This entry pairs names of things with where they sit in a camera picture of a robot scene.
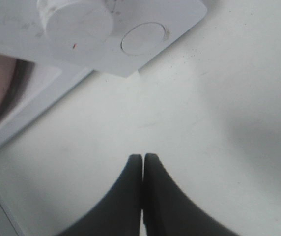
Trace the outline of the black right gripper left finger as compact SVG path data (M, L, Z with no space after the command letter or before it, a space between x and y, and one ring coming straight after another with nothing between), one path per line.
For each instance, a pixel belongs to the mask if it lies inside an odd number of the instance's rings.
M133 154L107 194L60 236L138 236L142 197L142 156Z

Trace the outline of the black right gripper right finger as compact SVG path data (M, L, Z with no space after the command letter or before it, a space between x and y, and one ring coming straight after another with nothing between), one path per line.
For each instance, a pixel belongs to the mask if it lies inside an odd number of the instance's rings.
M230 236L177 186L156 154L144 160L143 222L148 236Z

